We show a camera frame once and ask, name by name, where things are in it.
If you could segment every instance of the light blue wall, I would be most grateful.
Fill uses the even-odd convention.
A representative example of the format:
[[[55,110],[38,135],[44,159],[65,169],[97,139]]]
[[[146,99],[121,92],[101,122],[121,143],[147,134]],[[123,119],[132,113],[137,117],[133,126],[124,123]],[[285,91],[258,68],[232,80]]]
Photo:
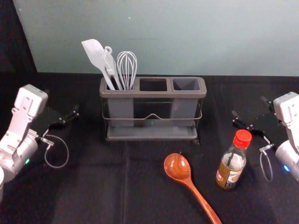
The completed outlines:
[[[138,74],[299,75],[298,0],[14,0],[39,72],[98,73],[94,38]]]

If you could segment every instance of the bottle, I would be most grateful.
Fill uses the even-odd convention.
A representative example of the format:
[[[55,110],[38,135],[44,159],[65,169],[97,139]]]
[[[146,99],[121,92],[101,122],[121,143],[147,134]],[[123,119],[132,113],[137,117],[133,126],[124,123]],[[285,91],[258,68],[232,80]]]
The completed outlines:
[[[216,182],[221,188],[229,190],[236,186],[246,165],[246,149],[251,139],[252,135],[249,131],[239,130],[236,132],[233,144],[223,154],[217,170]]]

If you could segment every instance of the table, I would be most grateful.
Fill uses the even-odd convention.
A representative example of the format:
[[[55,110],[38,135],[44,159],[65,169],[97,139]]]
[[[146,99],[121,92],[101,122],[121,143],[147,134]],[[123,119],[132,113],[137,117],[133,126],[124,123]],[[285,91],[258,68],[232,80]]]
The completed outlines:
[[[209,223],[193,195],[166,176],[165,157],[181,152],[192,167],[195,186],[224,223],[299,223],[299,185],[269,153],[274,180],[263,178],[254,138],[247,165],[235,190],[222,191],[215,174],[235,128],[231,111],[253,118],[267,108],[261,96],[274,99],[299,92],[297,77],[205,77],[207,97],[199,124],[200,145],[188,141],[105,142],[95,74],[39,74],[24,83],[13,77],[0,84],[0,112],[5,132],[17,89],[26,81],[50,90],[48,106],[66,114],[80,103],[80,117],[54,133],[69,146],[65,168],[45,165],[40,145],[21,173],[5,184],[0,223],[194,224]],[[63,156],[62,146],[53,151]]]

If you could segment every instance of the utensil holder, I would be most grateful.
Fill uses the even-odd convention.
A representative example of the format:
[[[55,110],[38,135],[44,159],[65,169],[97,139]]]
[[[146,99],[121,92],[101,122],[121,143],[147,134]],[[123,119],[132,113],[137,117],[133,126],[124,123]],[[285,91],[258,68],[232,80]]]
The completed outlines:
[[[133,90],[109,90],[101,79],[107,140],[193,140],[206,96],[200,77],[136,77]]]

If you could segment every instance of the spoon handle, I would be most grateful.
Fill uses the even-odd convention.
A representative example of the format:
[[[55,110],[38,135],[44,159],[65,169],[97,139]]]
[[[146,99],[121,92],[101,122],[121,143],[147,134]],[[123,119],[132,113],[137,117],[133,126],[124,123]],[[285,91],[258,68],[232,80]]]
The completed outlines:
[[[196,189],[192,181],[190,181],[187,184],[188,188],[192,191],[192,193],[195,195],[199,203],[201,204],[202,208],[205,210],[207,216],[211,220],[211,223],[213,224],[221,224],[222,222],[218,218],[215,211],[212,209],[212,207],[208,204],[208,202],[204,199],[204,197],[200,194],[200,192]]]

